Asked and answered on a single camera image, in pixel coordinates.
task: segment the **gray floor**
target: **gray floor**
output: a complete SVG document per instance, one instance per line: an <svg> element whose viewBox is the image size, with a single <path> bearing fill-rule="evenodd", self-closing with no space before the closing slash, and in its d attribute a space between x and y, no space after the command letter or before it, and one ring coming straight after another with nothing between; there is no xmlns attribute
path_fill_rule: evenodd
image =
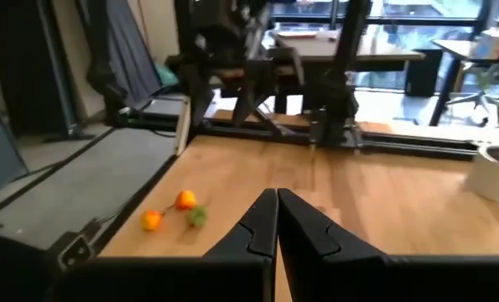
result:
<svg viewBox="0 0 499 302"><path fill-rule="evenodd" d="M159 102L151 109L178 113L179 102ZM109 128L93 125L87 133ZM89 142L18 142L29 169L66 159ZM67 231L79 231L93 218L116 213L173 154L174 139L147 130L118 129L0 211L2 232L48 247ZM0 190L0 202L42 174L15 181Z"/></svg>

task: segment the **desk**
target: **desk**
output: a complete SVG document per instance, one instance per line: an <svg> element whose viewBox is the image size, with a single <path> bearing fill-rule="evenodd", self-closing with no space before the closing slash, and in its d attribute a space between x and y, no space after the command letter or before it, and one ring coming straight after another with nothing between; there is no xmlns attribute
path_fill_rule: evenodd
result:
<svg viewBox="0 0 499 302"><path fill-rule="evenodd" d="M333 60L338 42L330 42L329 37L336 37L336 31L318 32L316 38L285 39L276 33L269 32L262 44L266 48L292 47L295 48L304 67L305 83L318 81L329 69ZM410 60L423 60L424 54L412 50L399 49L393 44L374 41L372 36L364 35L359 45L357 61L352 66L355 71L402 71ZM223 90L223 97L236 97L237 91ZM284 87L275 96L276 113L286 113L287 96L303 95L303 87ZM302 110L314 109L312 102L304 96Z"/></svg>
<svg viewBox="0 0 499 302"><path fill-rule="evenodd" d="M438 126L439 120L443 115L446 102L450 99L450 93L453 91L458 73L461 68L461 62L481 63L485 65L499 64L499 60L472 59L471 51L476 47L476 42L454 41L454 40L434 40L442 50L453 56L447 75L444 78L443 88L439 94L439 99L435 105L434 113L430 118L430 126Z"/></svg>
<svg viewBox="0 0 499 302"><path fill-rule="evenodd" d="M304 61L323 61L330 62L336 51L337 41L330 42L329 38L336 38L336 31L318 32L315 38L308 39L288 39L279 37L275 33L271 36L275 39L278 46L292 47L298 50L299 56ZM403 64L410 60L422 60L424 55L406 49L399 49L393 44L380 43L374 41L371 36L363 35L357 51L357 64L367 61L393 61ZM359 71L369 71L372 68L361 68Z"/></svg>
<svg viewBox="0 0 499 302"><path fill-rule="evenodd" d="M396 155L354 155L280 143L197 137L158 182L101 257L200 256L227 234L264 188L286 187L387 253L499 254L499 204L465 191L469 164ZM193 190L208 206L200 231L170 212L162 230L139 216ZM290 301L279 254L277 302Z"/></svg>

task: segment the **white pot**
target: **white pot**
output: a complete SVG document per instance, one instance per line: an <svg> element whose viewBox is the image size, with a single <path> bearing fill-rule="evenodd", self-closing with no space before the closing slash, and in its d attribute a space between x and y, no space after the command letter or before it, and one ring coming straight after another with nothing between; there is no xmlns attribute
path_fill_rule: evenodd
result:
<svg viewBox="0 0 499 302"><path fill-rule="evenodd" d="M499 146L483 146L473 161L465 187L489 200L499 202Z"/></svg>

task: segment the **black curtain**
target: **black curtain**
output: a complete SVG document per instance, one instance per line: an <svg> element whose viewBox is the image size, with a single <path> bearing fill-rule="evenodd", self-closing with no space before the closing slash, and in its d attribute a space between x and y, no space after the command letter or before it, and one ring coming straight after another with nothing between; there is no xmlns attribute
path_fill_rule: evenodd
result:
<svg viewBox="0 0 499 302"><path fill-rule="evenodd" d="M49 0L0 0L0 84L13 132L68 136L77 117Z"/></svg>
<svg viewBox="0 0 499 302"><path fill-rule="evenodd" d="M88 81L107 101L120 98L139 108L161 89L161 81L127 0L75 3L91 51Z"/></svg>

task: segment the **black metal bar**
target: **black metal bar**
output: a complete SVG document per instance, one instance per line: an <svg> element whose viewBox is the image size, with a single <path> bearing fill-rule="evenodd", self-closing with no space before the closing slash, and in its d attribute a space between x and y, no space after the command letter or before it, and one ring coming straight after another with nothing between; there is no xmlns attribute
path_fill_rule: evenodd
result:
<svg viewBox="0 0 499 302"><path fill-rule="evenodd" d="M431 159L453 159L471 161L476 151L452 148L438 148L419 146L404 143L363 142L363 149L367 152L418 156Z"/></svg>
<svg viewBox="0 0 499 302"><path fill-rule="evenodd" d="M339 2L338 0L333 0L331 4L331 24L330 29L336 29L337 19L339 17Z"/></svg>
<svg viewBox="0 0 499 302"><path fill-rule="evenodd" d="M298 132L292 136L274 137L270 132L257 129L257 124L248 122L243 128L233 128L228 122L215 122L216 125L201 130L202 135L226 138L254 139L272 143L291 143L307 146L309 135ZM470 161L476 149L467 142L437 138L417 138L393 134L363 133L363 151L368 153L399 154L407 156L427 157L432 159L453 159Z"/></svg>
<svg viewBox="0 0 499 302"><path fill-rule="evenodd" d="M275 105L273 107L273 111L275 113L286 114L288 108L288 96L285 93L279 92L275 96Z"/></svg>
<svg viewBox="0 0 499 302"><path fill-rule="evenodd" d="M400 143L435 148L469 150L473 152L477 150L477 147L472 143L444 138L423 138L415 136L397 136L396 134L365 132L363 133L363 139L375 143Z"/></svg>
<svg viewBox="0 0 499 302"><path fill-rule="evenodd" d="M192 2L193 0L173 0L176 30L179 37L179 52L181 54L191 53L195 47L195 32L190 17Z"/></svg>
<svg viewBox="0 0 499 302"><path fill-rule="evenodd" d="M430 118L429 126L437 126L439 124L439 120L443 115L445 104L449 100L450 93L454 89L460 68L461 60L454 58L450 64L449 70L447 71L447 75L444 78L443 89L441 89L441 93L439 94L439 98L435 104L434 113L432 113L432 117Z"/></svg>
<svg viewBox="0 0 499 302"><path fill-rule="evenodd" d="M355 0L348 2L346 17L342 25L339 42L336 46L332 68L341 74L354 65L357 50L365 26L370 0Z"/></svg>
<svg viewBox="0 0 499 302"><path fill-rule="evenodd" d="M273 15L276 22L280 23L344 23L344 16L339 16L335 20L328 16L311 15ZM408 18L408 17L366 17L366 25L404 25L404 26L476 26L476 18Z"/></svg>
<svg viewBox="0 0 499 302"><path fill-rule="evenodd" d="M249 34L247 38L249 41L248 52L246 55L247 60L256 60L260 55L262 49L262 38L264 37L266 31L268 30L269 19L272 16L272 6L271 4L266 4L266 6L260 12L257 19L257 28Z"/></svg>
<svg viewBox="0 0 499 302"><path fill-rule="evenodd" d="M491 10L493 6L491 5L491 0L482 1L482 6L478 16L476 17L476 24L473 25L473 31L470 33L470 39L475 38L484 29L486 29L491 15Z"/></svg>

